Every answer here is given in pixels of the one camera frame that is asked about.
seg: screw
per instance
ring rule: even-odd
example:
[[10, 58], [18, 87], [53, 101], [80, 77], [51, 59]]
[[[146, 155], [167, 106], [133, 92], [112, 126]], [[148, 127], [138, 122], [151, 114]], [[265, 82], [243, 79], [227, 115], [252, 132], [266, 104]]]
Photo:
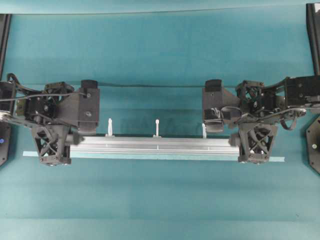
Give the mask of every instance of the screw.
[[91, 114], [90, 111], [86, 111], [84, 114], [85, 114], [87, 117], [89, 117], [89, 118], [92, 116], [92, 114]]

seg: wire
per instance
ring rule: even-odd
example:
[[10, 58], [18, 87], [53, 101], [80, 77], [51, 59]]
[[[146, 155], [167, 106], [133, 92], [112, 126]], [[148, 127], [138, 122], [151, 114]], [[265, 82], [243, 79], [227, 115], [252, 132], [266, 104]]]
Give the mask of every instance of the wire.
[[73, 94], [80, 94], [80, 95], [84, 95], [86, 96], [85, 93], [80, 92], [80, 91], [74, 91], [74, 92], [70, 92], [70, 93], [53, 93], [53, 94], [33, 94], [33, 95], [29, 95], [29, 96], [19, 96], [19, 97], [13, 97], [13, 98], [4, 98], [4, 99], [0, 99], [0, 102], [10, 102], [10, 101], [15, 101], [15, 100], [21, 100], [21, 99], [30, 99], [30, 98], [37, 98], [37, 97], [66, 97], [66, 96], [70, 96]]

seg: white plastic clip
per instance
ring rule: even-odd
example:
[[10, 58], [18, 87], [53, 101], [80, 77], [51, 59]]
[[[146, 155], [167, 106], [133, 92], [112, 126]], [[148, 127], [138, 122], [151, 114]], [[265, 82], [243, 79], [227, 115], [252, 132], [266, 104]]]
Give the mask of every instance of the white plastic clip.
[[108, 134], [105, 135], [106, 137], [113, 137], [113, 132], [112, 132], [112, 119], [109, 118], [108, 121]]
[[202, 123], [202, 138], [203, 139], [207, 138], [206, 125], [204, 123]]
[[154, 138], [161, 138], [159, 136], [159, 119], [155, 120], [155, 135], [153, 135]]

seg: teal background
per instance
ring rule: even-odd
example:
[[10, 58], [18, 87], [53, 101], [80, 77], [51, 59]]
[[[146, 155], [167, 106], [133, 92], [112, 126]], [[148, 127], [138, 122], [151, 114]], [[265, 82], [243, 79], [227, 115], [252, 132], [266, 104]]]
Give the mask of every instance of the teal background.
[[[269, 85], [313, 74], [305, 11], [297, 4], [14, 15], [2, 77], [13, 72], [38, 89], [99, 81], [98, 133], [112, 118], [116, 134], [151, 136], [159, 118], [162, 136], [200, 136], [206, 80]], [[77, 158], [46, 167], [22, 157], [34, 151], [31, 133], [14, 127], [0, 167], [0, 239], [318, 240], [320, 177], [308, 165], [304, 135], [315, 117], [279, 129], [272, 155], [285, 163], [261, 165]]]
[[0, 13], [114, 14], [296, 6], [316, 0], [0, 0]]

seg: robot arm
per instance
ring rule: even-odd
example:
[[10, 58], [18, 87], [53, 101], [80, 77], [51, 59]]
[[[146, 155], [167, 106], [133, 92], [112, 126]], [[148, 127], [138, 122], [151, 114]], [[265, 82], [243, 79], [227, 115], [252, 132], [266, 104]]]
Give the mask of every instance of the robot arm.
[[239, 146], [239, 162], [264, 163], [269, 160], [280, 123], [293, 130], [307, 110], [320, 113], [320, 76], [290, 78], [265, 86], [243, 81], [236, 95], [219, 79], [208, 80], [202, 90], [203, 122], [208, 133], [219, 133], [224, 125], [238, 126], [230, 144]]
[[98, 82], [93, 80], [81, 81], [78, 91], [65, 82], [39, 91], [22, 86], [9, 73], [7, 82], [0, 82], [0, 121], [31, 129], [41, 163], [68, 165], [70, 145], [78, 144], [81, 135], [96, 133], [99, 101]]

